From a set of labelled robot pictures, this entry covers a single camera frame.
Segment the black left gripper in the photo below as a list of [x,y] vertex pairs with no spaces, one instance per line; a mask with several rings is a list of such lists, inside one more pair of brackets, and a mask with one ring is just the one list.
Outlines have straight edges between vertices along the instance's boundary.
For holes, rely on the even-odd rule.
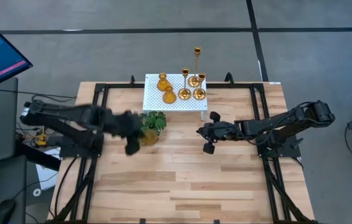
[[104,133],[112,136],[126,138],[125,153],[128,156],[136,154],[140,150],[140,140],[144,136],[141,129],[141,120],[137,113],[126,110],[123,113],[113,113],[107,109],[103,115]]

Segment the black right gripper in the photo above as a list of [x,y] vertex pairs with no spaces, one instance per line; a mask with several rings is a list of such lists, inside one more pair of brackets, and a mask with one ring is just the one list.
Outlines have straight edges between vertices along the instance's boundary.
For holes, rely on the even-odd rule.
[[196,131],[208,141],[203,146],[203,152],[206,154],[214,154],[215,146],[211,142],[239,140],[239,130],[232,123],[220,121],[221,116],[219,113],[212,111],[209,118],[213,121],[213,123],[205,123],[203,127],[198,128]]

